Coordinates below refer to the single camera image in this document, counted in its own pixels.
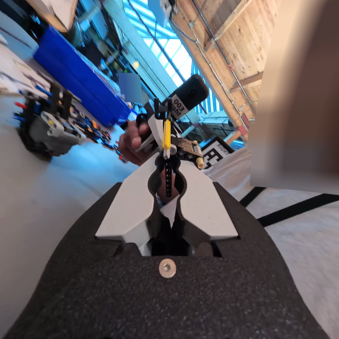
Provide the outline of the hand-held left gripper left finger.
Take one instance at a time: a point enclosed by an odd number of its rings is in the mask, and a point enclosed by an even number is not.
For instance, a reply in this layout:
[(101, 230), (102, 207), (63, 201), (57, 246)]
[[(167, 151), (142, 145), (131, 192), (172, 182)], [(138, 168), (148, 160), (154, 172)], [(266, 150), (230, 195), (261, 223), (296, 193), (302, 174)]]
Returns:
[(134, 243), (142, 256), (151, 256), (150, 240), (159, 234), (162, 219), (158, 199), (148, 187), (158, 155), (150, 157), (121, 183), (96, 238)]

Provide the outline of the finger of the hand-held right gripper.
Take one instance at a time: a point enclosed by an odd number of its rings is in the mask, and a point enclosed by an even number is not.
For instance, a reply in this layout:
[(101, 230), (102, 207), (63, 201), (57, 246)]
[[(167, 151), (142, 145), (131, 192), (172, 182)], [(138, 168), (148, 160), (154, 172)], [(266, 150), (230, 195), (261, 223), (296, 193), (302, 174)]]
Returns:
[(167, 149), (163, 147), (163, 121), (156, 119), (155, 116), (151, 116), (148, 118), (147, 124), (149, 129), (147, 133), (142, 134), (141, 136), (141, 145), (136, 149), (136, 152), (141, 150), (146, 150), (147, 147), (151, 146), (153, 142), (155, 142), (162, 152), (167, 152)]

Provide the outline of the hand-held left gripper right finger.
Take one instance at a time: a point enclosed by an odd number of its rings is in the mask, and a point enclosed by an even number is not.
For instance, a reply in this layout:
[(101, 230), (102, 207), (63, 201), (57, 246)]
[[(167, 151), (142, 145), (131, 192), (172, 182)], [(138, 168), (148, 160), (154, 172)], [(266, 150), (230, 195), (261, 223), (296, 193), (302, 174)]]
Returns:
[(186, 160), (180, 161), (178, 172), (184, 178), (183, 193), (177, 201), (183, 239), (215, 241), (238, 237), (213, 181)]

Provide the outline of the lego beam assembly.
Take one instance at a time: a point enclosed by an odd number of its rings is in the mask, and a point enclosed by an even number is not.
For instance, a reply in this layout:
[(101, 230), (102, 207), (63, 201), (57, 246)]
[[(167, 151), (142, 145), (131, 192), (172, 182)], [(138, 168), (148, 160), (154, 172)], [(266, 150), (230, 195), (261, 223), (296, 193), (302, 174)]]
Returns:
[(179, 113), (187, 112), (186, 107), (177, 95), (165, 100), (164, 104), (159, 99), (154, 100), (155, 119), (163, 122), (162, 145), (159, 146), (160, 154), (164, 159), (165, 192), (166, 197), (172, 196), (172, 177), (175, 158), (194, 162), (199, 170), (205, 166), (200, 145), (196, 141), (183, 138), (174, 127)]

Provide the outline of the pile of blue black lego pieces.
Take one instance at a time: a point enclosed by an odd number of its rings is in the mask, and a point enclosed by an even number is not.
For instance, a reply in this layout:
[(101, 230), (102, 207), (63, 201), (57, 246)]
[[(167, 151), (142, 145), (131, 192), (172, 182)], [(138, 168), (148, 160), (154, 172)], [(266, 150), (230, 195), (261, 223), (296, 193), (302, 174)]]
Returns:
[(128, 162), (118, 150), (117, 143), (111, 143), (112, 137), (110, 132), (102, 129), (94, 120), (90, 120), (87, 116), (80, 114), (79, 117), (74, 120), (74, 124), (92, 142), (101, 144), (104, 148), (115, 152), (122, 163)]

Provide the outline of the grey black lego vehicle model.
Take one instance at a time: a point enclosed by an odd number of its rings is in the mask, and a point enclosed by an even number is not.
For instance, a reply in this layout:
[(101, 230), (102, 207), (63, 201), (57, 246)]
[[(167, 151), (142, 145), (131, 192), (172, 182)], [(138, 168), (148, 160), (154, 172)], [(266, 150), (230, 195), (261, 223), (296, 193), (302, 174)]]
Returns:
[(71, 113), (78, 112), (74, 102), (82, 101), (58, 82), (40, 75), (49, 83), (50, 88), (47, 90), (36, 83), (35, 89), (46, 97), (20, 90), (25, 102), (14, 102), (22, 111), (14, 112), (13, 118), (20, 123), (17, 131), (28, 151), (46, 158), (58, 157), (87, 140), (84, 132), (70, 120)]

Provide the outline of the lego instruction booklet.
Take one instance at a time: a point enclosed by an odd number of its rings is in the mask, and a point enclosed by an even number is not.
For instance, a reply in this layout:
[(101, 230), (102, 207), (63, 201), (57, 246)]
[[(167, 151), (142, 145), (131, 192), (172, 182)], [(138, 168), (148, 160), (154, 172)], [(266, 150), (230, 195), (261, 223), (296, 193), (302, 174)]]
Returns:
[(1, 96), (19, 96), (32, 92), (47, 97), (44, 91), (50, 90), (50, 84), (13, 53), (7, 45), (0, 44), (0, 94)]

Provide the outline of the person's right hand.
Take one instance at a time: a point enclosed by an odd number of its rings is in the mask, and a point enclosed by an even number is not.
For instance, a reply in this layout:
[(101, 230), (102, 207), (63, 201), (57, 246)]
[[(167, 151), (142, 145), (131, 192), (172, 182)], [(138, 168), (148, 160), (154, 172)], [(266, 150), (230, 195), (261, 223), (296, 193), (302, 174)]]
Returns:
[(125, 160), (142, 166), (148, 159), (156, 153), (156, 149), (145, 149), (137, 151), (142, 144), (142, 137), (150, 132), (150, 126), (146, 122), (138, 126), (136, 121), (127, 121), (125, 133), (120, 136), (118, 149)]

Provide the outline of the black white fiducial marker board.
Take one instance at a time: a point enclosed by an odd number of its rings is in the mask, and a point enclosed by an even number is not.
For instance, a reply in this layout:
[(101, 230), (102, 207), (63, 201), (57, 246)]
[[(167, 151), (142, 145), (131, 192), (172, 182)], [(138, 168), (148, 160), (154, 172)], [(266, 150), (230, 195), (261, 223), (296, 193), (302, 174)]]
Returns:
[(213, 167), (222, 159), (235, 152), (226, 142), (219, 136), (214, 137), (208, 142), (200, 144), (202, 155), (204, 157), (203, 169)]

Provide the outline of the white ceiling device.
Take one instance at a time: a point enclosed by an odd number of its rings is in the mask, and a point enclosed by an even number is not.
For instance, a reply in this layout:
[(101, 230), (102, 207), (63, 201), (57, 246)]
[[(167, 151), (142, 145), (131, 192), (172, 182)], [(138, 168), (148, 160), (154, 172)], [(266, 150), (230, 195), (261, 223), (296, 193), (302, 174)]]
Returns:
[(172, 15), (176, 15), (176, 0), (148, 0), (147, 5), (162, 27), (166, 27)]

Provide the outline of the blue plastic bin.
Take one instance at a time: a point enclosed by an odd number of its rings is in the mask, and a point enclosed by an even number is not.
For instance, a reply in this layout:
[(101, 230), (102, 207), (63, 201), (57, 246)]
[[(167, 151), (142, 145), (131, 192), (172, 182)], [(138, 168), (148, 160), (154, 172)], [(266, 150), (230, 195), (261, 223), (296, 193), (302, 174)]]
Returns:
[(124, 124), (131, 112), (113, 87), (93, 70), (80, 53), (52, 26), (39, 41), (34, 59), (71, 91), (104, 127)]

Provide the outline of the cardboard box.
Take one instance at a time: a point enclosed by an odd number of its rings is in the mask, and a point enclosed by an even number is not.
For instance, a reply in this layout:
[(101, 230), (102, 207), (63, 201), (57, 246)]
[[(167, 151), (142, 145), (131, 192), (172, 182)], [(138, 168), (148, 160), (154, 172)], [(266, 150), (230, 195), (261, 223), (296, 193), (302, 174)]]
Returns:
[(66, 33), (71, 29), (77, 0), (27, 0), (27, 3), (59, 32)]

